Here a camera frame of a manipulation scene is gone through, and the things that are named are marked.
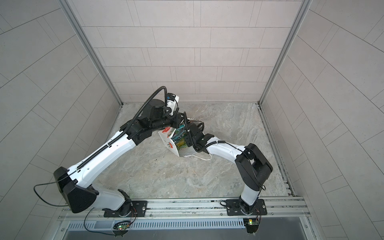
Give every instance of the side wall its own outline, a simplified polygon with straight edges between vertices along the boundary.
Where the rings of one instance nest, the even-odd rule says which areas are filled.
[[[123,102],[260,99],[301,1],[68,0]]]
[[[314,0],[265,101],[323,238],[384,237],[384,2]]]
[[[104,143],[118,109],[56,0],[0,2],[1,239],[41,239],[56,208],[33,186]]]

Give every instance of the marble floor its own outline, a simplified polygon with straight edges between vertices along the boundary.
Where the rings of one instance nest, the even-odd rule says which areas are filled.
[[[130,120],[141,104],[125,104],[112,133]],[[258,146],[273,167],[261,196],[287,195],[270,142],[253,103],[179,103],[180,112],[205,123],[204,133],[238,145]],[[199,153],[208,159],[210,156]],[[213,156],[210,161],[177,157],[157,132],[104,170],[94,181],[109,189],[122,189],[131,198],[238,197],[243,191],[238,169],[232,162]]]

